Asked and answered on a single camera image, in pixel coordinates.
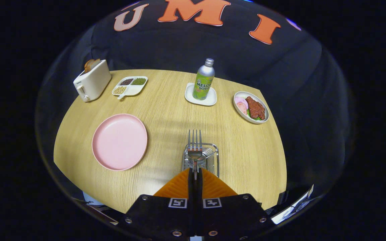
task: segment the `fork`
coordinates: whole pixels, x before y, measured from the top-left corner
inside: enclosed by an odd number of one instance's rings
[[[197,141],[197,130],[196,130],[196,142],[194,142],[194,131],[192,131],[192,141],[190,142],[190,130],[189,130],[189,138],[188,138],[188,147],[187,147],[187,155],[193,159],[193,172],[194,179],[197,180],[197,159],[202,156],[202,133],[199,130],[199,142]]]

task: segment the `wood grain surface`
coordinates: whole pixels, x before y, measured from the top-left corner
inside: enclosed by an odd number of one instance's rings
[[[124,77],[148,77],[144,89],[122,101],[111,94]],[[184,98],[195,74],[168,70],[111,71],[112,79],[92,102],[77,97],[59,127],[54,162],[81,190],[126,213],[141,194],[153,195],[181,172],[181,160],[189,129],[202,130],[202,141],[219,148],[220,179],[238,194],[250,193],[267,209],[285,191],[285,155],[278,128],[270,113],[263,124],[243,119],[235,110],[233,96],[247,91],[266,100],[258,89],[214,78],[217,93],[213,106],[195,105]],[[92,137],[110,116],[128,113],[144,122],[148,134],[143,159],[125,171],[110,171],[92,153]]]

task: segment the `metal rack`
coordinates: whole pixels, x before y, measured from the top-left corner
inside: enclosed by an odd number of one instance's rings
[[[187,168],[193,168],[193,161],[187,155],[187,147],[188,144],[184,148],[181,171]],[[207,169],[219,178],[218,147],[212,143],[202,143],[202,156],[198,159],[197,165],[200,168]]]

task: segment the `toaster lever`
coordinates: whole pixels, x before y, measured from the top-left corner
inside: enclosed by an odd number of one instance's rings
[[[82,85],[79,85],[79,86],[77,87],[77,90],[78,90],[79,92],[81,92],[81,93],[84,94],[84,89],[83,89],[83,86],[82,86]]]

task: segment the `bottle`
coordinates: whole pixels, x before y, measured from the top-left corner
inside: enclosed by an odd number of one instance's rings
[[[205,65],[202,65],[197,71],[196,83],[193,89],[193,98],[199,100],[206,99],[215,75],[214,68],[212,67],[213,64],[213,59],[206,59]]]

